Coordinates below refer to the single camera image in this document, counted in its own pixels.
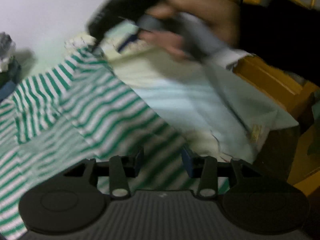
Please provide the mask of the right hand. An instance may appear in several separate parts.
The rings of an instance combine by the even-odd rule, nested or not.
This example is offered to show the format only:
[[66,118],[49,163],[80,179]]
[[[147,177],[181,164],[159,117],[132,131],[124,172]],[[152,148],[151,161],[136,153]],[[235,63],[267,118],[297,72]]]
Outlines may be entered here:
[[236,3],[228,0],[164,0],[146,11],[139,39],[176,59],[212,59],[225,67],[240,58]]

